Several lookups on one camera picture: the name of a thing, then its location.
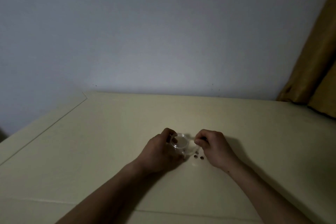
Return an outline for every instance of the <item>white wall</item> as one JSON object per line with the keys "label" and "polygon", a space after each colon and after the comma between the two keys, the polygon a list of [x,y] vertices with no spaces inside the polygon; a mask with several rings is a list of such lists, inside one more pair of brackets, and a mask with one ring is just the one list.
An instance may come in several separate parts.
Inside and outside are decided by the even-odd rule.
{"label": "white wall", "polygon": [[0,0],[0,127],[83,90],[275,99],[325,0]]}

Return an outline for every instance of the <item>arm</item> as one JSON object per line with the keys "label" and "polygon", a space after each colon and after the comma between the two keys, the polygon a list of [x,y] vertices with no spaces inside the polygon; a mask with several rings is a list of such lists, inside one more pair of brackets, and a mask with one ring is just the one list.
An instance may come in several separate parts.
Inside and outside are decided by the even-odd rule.
{"label": "arm", "polygon": [[195,143],[203,148],[214,167],[226,172],[239,185],[265,224],[312,224],[303,213],[238,159],[222,133],[203,129],[196,135]]}
{"label": "arm", "polygon": [[174,130],[165,128],[161,134],[150,139],[134,161],[75,206],[57,224],[112,221],[130,188],[150,173],[170,170],[183,162],[183,156],[176,155],[166,143],[174,133]]}

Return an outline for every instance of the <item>curtain fold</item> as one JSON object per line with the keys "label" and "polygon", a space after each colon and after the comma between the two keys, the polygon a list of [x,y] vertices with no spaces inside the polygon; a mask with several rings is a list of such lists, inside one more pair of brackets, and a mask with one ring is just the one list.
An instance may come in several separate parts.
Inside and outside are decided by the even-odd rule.
{"label": "curtain fold", "polygon": [[327,0],[277,101],[336,117],[336,0]]}

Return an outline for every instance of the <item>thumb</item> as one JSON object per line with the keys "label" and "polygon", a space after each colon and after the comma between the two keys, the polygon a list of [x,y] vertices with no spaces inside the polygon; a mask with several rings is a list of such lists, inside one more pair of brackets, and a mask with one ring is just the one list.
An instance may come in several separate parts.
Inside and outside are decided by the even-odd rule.
{"label": "thumb", "polygon": [[207,141],[204,141],[202,139],[195,139],[195,144],[198,146],[201,146],[203,150],[207,149],[210,147],[210,144]]}

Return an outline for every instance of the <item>person's right arm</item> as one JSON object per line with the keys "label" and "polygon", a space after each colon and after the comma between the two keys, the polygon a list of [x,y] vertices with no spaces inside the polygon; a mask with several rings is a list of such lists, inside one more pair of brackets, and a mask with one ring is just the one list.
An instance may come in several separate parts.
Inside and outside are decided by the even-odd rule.
{"label": "person's right arm", "polygon": [[312,224],[303,213],[239,160],[221,132],[202,129],[196,135],[195,143],[203,148],[210,164],[226,172],[239,185],[265,224]]}

